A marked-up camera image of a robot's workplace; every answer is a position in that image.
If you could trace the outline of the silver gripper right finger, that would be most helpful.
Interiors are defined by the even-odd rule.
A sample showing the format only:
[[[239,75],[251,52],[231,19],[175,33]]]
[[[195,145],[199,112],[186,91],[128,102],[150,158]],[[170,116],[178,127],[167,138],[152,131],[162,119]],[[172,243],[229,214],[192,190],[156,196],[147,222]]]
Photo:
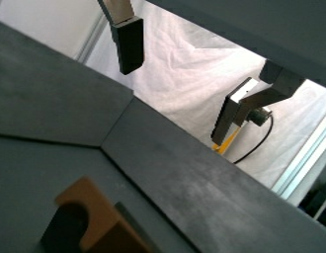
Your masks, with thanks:
[[[211,133],[212,141],[220,145],[231,125],[242,126],[254,110],[289,99],[306,78],[267,60],[261,80],[249,77],[227,95]]]

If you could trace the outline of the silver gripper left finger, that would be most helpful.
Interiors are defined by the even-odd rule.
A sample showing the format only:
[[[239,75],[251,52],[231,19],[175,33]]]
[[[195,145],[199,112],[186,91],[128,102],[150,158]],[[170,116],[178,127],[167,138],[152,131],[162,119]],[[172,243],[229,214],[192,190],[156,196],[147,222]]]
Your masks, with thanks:
[[[120,72],[127,75],[143,66],[146,60],[144,20],[135,15],[131,0],[98,0],[98,3],[111,24]]]

